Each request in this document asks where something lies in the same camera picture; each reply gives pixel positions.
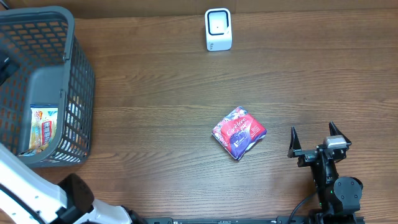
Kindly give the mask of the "yellow snack bag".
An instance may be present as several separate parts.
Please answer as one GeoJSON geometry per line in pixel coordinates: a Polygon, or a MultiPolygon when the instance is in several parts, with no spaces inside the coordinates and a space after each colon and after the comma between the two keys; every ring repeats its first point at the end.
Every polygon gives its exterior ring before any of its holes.
{"type": "Polygon", "coordinates": [[[34,156],[44,151],[57,130],[57,105],[31,105],[29,147],[19,156],[34,156]]]}

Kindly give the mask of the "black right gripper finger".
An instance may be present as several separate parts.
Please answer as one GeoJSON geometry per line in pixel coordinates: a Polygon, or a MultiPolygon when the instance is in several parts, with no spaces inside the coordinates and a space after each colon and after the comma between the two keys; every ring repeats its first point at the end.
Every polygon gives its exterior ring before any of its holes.
{"type": "Polygon", "coordinates": [[[342,136],[346,141],[346,145],[351,145],[351,141],[336,127],[332,121],[329,122],[329,131],[331,136],[342,136]]]}
{"type": "Polygon", "coordinates": [[[291,127],[291,138],[290,138],[290,146],[289,146],[290,151],[301,151],[302,147],[300,145],[299,137],[297,136],[297,132],[295,130],[295,127],[291,127]]]}

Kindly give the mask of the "red purple pad pack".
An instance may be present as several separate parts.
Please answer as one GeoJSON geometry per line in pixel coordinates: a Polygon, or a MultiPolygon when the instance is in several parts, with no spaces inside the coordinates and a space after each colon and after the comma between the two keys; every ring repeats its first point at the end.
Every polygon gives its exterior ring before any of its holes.
{"type": "Polygon", "coordinates": [[[212,130],[212,135],[235,160],[240,160],[267,129],[242,106],[226,115],[212,130]]]}

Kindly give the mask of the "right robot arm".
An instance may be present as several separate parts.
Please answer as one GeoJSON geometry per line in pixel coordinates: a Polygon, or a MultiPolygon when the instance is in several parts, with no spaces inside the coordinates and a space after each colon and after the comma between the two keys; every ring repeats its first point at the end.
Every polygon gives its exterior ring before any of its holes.
{"type": "Polygon", "coordinates": [[[312,150],[303,150],[294,127],[291,128],[291,140],[287,156],[297,158],[299,167],[311,168],[316,191],[303,199],[290,214],[287,223],[364,223],[363,217],[357,217],[363,183],[355,177],[340,177],[336,163],[346,158],[352,142],[329,122],[330,135],[323,143],[312,150]],[[306,217],[296,216],[297,210],[317,196],[319,209],[309,211],[306,217]]]}

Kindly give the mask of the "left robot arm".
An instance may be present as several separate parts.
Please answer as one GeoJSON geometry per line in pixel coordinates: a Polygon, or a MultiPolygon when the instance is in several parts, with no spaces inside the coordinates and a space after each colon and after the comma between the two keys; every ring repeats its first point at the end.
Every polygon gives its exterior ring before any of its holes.
{"type": "Polygon", "coordinates": [[[1,49],[1,209],[16,223],[143,222],[76,174],[53,184],[33,171],[87,159],[94,89],[82,50],[1,49]]]}

